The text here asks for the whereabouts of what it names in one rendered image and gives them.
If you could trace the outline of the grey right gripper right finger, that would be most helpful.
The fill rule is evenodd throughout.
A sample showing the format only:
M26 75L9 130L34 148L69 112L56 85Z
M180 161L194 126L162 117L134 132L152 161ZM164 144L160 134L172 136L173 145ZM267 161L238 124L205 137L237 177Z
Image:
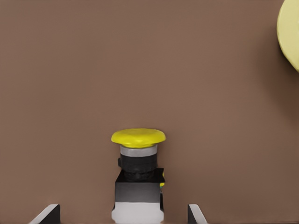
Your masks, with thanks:
M188 204L188 224L207 224L200 207L197 204Z

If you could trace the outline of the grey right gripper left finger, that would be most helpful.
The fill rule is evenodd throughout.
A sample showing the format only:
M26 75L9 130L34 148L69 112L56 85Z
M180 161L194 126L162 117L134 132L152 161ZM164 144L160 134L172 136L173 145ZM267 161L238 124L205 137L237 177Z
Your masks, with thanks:
M48 205L29 224L60 224L60 205Z

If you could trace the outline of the pale yellow round tray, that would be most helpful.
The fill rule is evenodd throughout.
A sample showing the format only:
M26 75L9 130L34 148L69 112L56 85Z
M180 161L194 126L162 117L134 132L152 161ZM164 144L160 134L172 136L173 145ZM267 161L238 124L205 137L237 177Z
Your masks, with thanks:
M283 55L299 73L299 0L284 0L277 19L277 37Z

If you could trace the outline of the yellow push-button switch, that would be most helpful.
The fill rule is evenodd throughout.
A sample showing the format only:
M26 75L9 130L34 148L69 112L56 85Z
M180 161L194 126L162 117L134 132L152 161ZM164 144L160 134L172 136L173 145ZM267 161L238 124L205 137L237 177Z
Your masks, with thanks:
M112 219L115 224L160 224L164 220L164 169L158 167L157 146L165 141L157 129L130 128L113 133L120 145Z

